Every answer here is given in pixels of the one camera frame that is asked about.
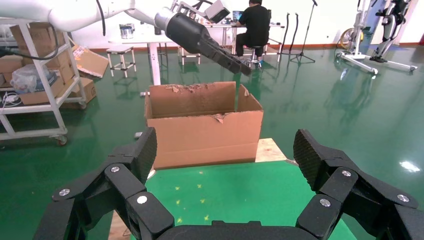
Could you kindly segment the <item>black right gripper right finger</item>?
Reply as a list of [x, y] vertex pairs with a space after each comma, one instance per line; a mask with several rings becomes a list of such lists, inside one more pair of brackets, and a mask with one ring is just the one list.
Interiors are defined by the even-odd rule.
[[319, 144], [299, 129], [293, 156], [314, 196], [296, 220], [318, 240], [330, 237], [342, 215], [377, 240], [421, 240], [424, 213], [406, 192], [362, 171], [342, 150]]

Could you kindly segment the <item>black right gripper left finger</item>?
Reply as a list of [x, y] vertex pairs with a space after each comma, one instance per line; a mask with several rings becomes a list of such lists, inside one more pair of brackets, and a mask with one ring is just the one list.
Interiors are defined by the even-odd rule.
[[114, 211], [136, 239], [158, 239], [175, 220], [146, 187], [156, 155], [156, 130], [148, 127], [136, 142], [115, 148], [99, 168], [58, 188], [33, 238], [86, 240]]

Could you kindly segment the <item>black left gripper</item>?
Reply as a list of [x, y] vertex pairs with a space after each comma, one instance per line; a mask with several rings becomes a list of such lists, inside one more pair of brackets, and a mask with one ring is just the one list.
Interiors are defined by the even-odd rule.
[[170, 18], [166, 36], [191, 54], [201, 54], [233, 74], [249, 76], [252, 69], [219, 45], [207, 28], [182, 13]]

